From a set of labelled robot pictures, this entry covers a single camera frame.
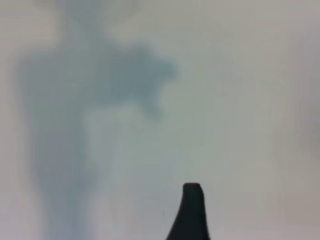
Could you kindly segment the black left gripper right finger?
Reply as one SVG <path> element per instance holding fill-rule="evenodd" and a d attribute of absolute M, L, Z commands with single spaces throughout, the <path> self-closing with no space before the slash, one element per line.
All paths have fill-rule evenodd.
<path fill-rule="evenodd" d="M 208 230 L 207 215 L 206 215 L 205 194 L 202 188 L 200 188 L 200 191 L 201 191 L 200 221 L 201 221 L 201 230 L 203 235 L 202 239 L 210 240 L 210 233 Z"/>

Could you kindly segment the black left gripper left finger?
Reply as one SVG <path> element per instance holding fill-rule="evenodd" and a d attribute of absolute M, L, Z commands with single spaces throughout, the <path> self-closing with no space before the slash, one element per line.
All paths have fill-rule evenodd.
<path fill-rule="evenodd" d="M 168 233 L 168 240 L 203 240 L 204 196 L 199 183 L 185 183 L 180 206 Z"/>

